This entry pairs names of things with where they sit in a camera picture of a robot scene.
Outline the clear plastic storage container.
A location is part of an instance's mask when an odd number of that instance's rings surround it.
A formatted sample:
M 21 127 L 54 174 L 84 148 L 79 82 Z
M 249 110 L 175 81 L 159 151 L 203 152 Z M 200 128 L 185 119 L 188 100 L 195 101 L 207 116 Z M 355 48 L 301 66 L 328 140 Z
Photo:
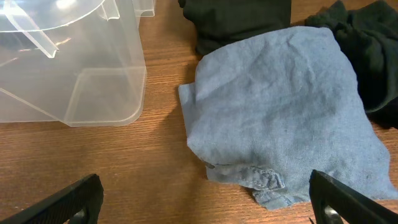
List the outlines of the clear plastic storage container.
M 141 114 L 154 0 L 2 0 L 1 121 L 122 126 Z

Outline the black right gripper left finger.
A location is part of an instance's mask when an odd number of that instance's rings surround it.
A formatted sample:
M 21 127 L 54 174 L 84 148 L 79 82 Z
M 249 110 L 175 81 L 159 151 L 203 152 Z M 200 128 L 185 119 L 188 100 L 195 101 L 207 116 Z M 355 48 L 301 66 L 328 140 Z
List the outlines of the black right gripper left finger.
M 1 224 L 97 224 L 103 198 L 104 189 L 100 177 L 90 174 L 1 221 Z

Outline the dark garment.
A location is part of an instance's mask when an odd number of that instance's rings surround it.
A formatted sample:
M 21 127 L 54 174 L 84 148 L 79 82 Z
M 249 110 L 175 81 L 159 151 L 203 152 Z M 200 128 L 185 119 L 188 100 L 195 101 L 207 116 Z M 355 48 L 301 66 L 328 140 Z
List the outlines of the dark garment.
M 305 20 L 329 28 L 351 62 L 368 118 L 397 127 L 397 11 L 385 1 L 347 10 L 342 1 Z

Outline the light blue cloth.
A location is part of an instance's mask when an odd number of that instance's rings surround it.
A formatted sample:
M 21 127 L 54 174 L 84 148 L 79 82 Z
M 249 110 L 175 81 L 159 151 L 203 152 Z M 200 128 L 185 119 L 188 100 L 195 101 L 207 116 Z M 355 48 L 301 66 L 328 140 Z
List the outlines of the light blue cloth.
M 208 179 L 252 190 L 268 210 L 307 202 L 320 170 L 376 200 L 395 199 L 389 151 L 356 74 L 327 28 L 291 27 L 224 46 L 178 89 L 187 144 Z

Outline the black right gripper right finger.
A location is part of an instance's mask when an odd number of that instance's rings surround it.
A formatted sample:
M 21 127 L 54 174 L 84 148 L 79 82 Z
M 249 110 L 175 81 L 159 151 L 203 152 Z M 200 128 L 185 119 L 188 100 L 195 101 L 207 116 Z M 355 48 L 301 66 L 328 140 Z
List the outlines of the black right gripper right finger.
M 312 170 L 309 194 L 317 224 L 397 223 L 395 212 L 318 170 Z

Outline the black garment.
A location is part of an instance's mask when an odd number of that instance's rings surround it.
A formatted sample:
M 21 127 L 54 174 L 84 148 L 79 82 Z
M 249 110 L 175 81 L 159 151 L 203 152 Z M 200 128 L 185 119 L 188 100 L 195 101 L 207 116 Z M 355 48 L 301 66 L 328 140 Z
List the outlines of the black garment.
M 291 0 L 178 0 L 197 30 L 195 50 L 207 55 L 233 42 L 290 26 Z

